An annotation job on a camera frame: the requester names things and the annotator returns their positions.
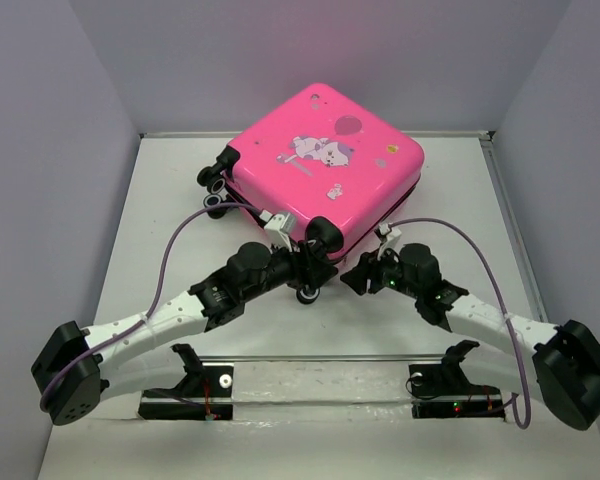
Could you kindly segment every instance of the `suitcase wheel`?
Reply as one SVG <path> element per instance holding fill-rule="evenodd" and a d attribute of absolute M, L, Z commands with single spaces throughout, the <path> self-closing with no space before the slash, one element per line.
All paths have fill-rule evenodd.
<path fill-rule="evenodd" d="M 320 296 L 320 289 L 311 290 L 308 287 L 303 287 L 300 290 L 296 290 L 296 298 L 303 305 L 311 305 Z"/>
<path fill-rule="evenodd" d="M 209 179 L 209 183 L 207 183 L 207 191 L 211 194 L 220 193 L 226 184 L 227 181 L 222 175 L 214 175 Z"/>
<path fill-rule="evenodd" d="M 210 178 L 211 167 L 204 167 L 202 170 L 200 170 L 200 173 L 198 173 L 198 178 L 196 178 L 196 181 L 201 187 L 206 187 L 207 185 L 209 185 Z"/>
<path fill-rule="evenodd" d="M 207 208 L 207 207 L 212 207 L 214 205 L 219 205 L 222 202 L 223 202 L 223 200 L 220 195 L 218 195 L 216 193 L 212 193 L 211 195 L 207 195 L 206 197 L 204 197 L 202 204 L 204 205 L 205 208 Z M 229 207 L 216 208 L 215 210 L 211 210 L 210 212 L 207 212 L 207 215 L 209 215 L 214 220 L 218 220 L 219 218 L 224 217 L 228 211 L 229 211 Z"/>

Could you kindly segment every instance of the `red wire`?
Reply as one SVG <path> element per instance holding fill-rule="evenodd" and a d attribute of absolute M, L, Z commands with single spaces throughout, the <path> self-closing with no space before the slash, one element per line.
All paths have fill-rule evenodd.
<path fill-rule="evenodd" d="M 205 411 L 207 413 L 207 415 L 211 415 L 211 405 L 209 403 L 209 381 L 208 380 L 204 380 L 204 383 L 202 384 L 202 388 L 204 388 L 204 408 Z"/>
<path fill-rule="evenodd" d="M 482 391 L 487 396 L 487 410 L 491 410 L 493 408 L 493 404 L 491 403 L 491 397 L 489 396 L 489 387 L 486 385 L 482 387 Z"/>

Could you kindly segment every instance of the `cable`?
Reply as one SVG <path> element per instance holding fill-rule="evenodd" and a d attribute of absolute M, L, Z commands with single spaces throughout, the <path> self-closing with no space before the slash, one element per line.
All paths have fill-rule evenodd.
<path fill-rule="evenodd" d="M 153 392 L 153 393 L 157 393 L 158 395 L 162 395 L 165 398 L 170 398 L 172 400 L 176 400 L 177 402 L 183 403 L 185 405 L 188 405 L 190 407 L 197 407 L 197 408 L 203 408 L 204 405 L 202 405 L 201 403 L 196 403 L 196 402 L 192 402 L 190 400 L 187 400 L 186 398 L 180 397 L 178 395 L 174 395 L 170 392 L 167 392 L 166 390 L 162 389 L 162 388 L 152 388 L 151 390 L 148 390 L 149 392 Z"/>
<path fill-rule="evenodd" d="M 156 293 L 153 297 L 151 305 L 149 306 L 149 309 L 147 310 L 147 313 L 145 314 L 145 318 L 134 323 L 132 326 L 130 326 L 129 328 L 127 328 L 120 334 L 116 335 L 115 337 L 105 340 L 104 342 L 99 343 L 98 345 L 95 345 L 95 346 L 91 347 L 89 350 L 81 353 L 76 358 L 74 358 L 72 361 L 70 361 L 64 368 L 62 368 L 53 377 L 53 379 L 49 382 L 47 387 L 42 392 L 42 395 L 40 397 L 40 409 L 43 412 L 48 412 L 47 402 L 49 400 L 49 397 L 51 396 L 51 393 L 56 389 L 58 384 L 64 379 L 64 377 L 67 376 L 67 374 L 71 371 L 71 369 L 74 366 L 76 366 L 79 362 L 81 362 L 85 358 L 93 355 L 94 353 L 97 353 L 100 350 L 102 350 L 110 345 L 113 345 L 114 343 L 117 343 L 120 340 L 128 337 L 133 332 L 135 332 L 140 327 L 142 327 L 142 325 L 145 325 L 145 322 L 151 318 L 151 316 L 154 314 L 154 312 L 158 308 L 158 302 L 160 301 L 160 296 L 162 295 L 162 286 L 164 284 L 164 276 L 165 276 L 165 272 L 167 269 L 167 261 L 169 260 L 169 254 L 171 253 L 171 248 L 173 247 L 173 244 L 175 243 L 176 238 L 178 237 L 180 232 L 182 232 L 184 227 L 189 225 L 189 223 L 191 223 L 193 220 L 198 218 L 200 215 L 203 215 L 205 213 L 208 213 L 213 210 L 220 209 L 220 208 L 244 208 L 246 210 L 251 210 L 252 212 L 256 212 L 257 214 L 261 213 L 260 209 L 254 207 L 253 205 L 248 205 L 245 203 L 237 203 L 237 202 L 235 202 L 235 203 L 234 202 L 219 203 L 217 205 L 211 205 L 209 207 L 205 207 L 201 210 L 198 210 L 196 213 L 190 215 L 180 225 L 178 225 L 178 228 L 176 228 L 175 231 L 173 232 L 173 234 L 171 235 L 171 238 L 169 239 L 169 242 L 167 243 L 167 247 L 165 248 L 164 255 L 162 257 L 162 263 L 160 265 L 160 273 L 158 274 L 158 285 L 156 286 Z"/>
<path fill-rule="evenodd" d="M 416 395 L 415 393 L 413 393 L 413 390 L 409 388 L 409 384 L 413 385 L 413 382 L 411 381 L 410 378 L 407 380 L 407 383 L 405 384 L 405 388 L 407 389 L 407 392 L 409 393 L 409 395 L 411 395 L 413 398 L 415 398 L 417 400 L 424 400 L 426 402 L 429 400 L 435 400 L 436 398 L 440 397 L 440 395 L 433 395 L 430 397 L 420 397 L 420 396 Z"/>
<path fill-rule="evenodd" d="M 509 408 L 511 405 L 513 405 L 514 401 L 515 401 L 514 397 L 511 396 L 511 398 L 509 400 L 507 400 L 505 403 L 503 403 L 499 407 L 492 408 L 491 410 L 484 410 L 482 412 L 466 413 L 464 416 L 465 417 L 482 417 L 485 415 L 492 415 L 494 413 L 500 413 L 501 411 L 503 411 L 506 408 Z"/>
<path fill-rule="evenodd" d="M 489 266 L 487 259 L 485 258 L 484 254 L 482 253 L 482 251 L 480 250 L 478 245 L 473 240 L 471 240 L 469 235 L 467 235 L 462 230 L 460 230 L 460 228 L 456 227 L 452 223 L 449 223 L 445 220 L 440 220 L 437 218 L 427 218 L 427 217 L 410 218 L 407 220 L 399 220 L 397 222 L 390 223 L 389 227 L 393 228 L 393 227 L 398 227 L 400 225 L 407 225 L 410 223 L 437 223 L 438 225 L 443 225 L 445 227 L 448 227 L 451 230 L 453 230 L 454 232 L 456 232 L 458 235 L 460 235 L 462 238 L 464 238 L 467 241 L 467 243 L 469 243 L 469 245 L 471 245 L 473 250 L 476 252 L 478 257 L 480 258 L 480 261 L 482 262 L 482 266 L 484 267 L 485 271 L 487 272 L 487 276 L 489 277 L 489 281 L 491 282 L 491 285 L 493 287 L 493 291 L 496 294 L 496 298 L 498 299 L 498 305 L 500 306 L 500 311 L 502 312 L 502 316 L 505 319 L 504 323 L 507 327 L 507 331 L 509 332 L 509 336 L 511 337 L 511 343 L 513 344 L 513 352 L 516 357 L 516 363 L 518 364 L 518 371 L 520 372 L 520 383 L 522 384 L 522 396 L 524 399 L 524 408 L 525 408 L 524 421 L 520 420 L 520 413 L 518 412 L 518 403 L 517 403 L 518 394 L 513 393 L 511 395 L 511 400 L 509 400 L 507 402 L 507 404 L 513 405 L 513 418 L 516 422 L 516 425 L 523 430 L 528 428 L 529 424 L 531 423 L 531 396 L 529 394 L 529 383 L 527 381 L 527 373 L 526 373 L 526 370 L 524 367 L 524 360 L 522 360 L 522 352 L 520 350 L 520 343 L 518 342 L 518 337 L 516 336 L 516 332 L 513 329 L 511 320 L 509 319 L 509 314 L 507 311 L 507 307 L 504 303 L 502 291 L 500 290 L 500 287 L 498 286 L 498 282 L 496 282 L 496 278 L 493 275 L 493 271 L 491 270 L 491 267 Z"/>

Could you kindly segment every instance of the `black clamp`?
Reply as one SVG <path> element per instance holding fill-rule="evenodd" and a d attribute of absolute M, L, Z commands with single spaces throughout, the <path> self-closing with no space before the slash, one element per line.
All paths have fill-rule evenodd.
<path fill-rule="evenodd" d="M 457 345 L 447 349 L 444 357 L 440 360 L 442 376 L 447 384 L 454 387 L 467 387 L 471 385 L 462 372 L 460 363 L 465 359 L 467 353 L 479 346 L 480 344 L 474 340 L 462 340 Z"/>
<path fill-rule="evenodd" d="M 188 343 L 176 343 L 171 350 L 177 353 L 184 363 L 186 375 L 172 389 L 164 389 L 165 392 L 177 397 L 190 397 L 205 377 L 204 366 L 195 350 Z"/>

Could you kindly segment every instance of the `cartoon sticker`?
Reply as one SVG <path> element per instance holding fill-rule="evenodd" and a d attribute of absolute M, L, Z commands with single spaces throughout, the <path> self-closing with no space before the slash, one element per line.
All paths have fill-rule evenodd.
<path fill-rule="evenodd" d="M 277 157 L 278 162 L 295 162 L 296 158 L 303 160 L 318 160 L 326 167 L 346 167 L 353 155 L 353 148 L 348 147 L 342 142 L 329 140 L 326 137 L 315 138 L 306 135 L 295 137 L 289 145 L 295 153 L 293 155 L 280 154 Z"/>
<path fill-rule="evenodd" d="M 327 197 L 329 197 L 331 200 L 335 200 L 340 195 L 342 195 L 342 185 L 339 183 L 336 183 L 333 188 L 327 192 Z"/>

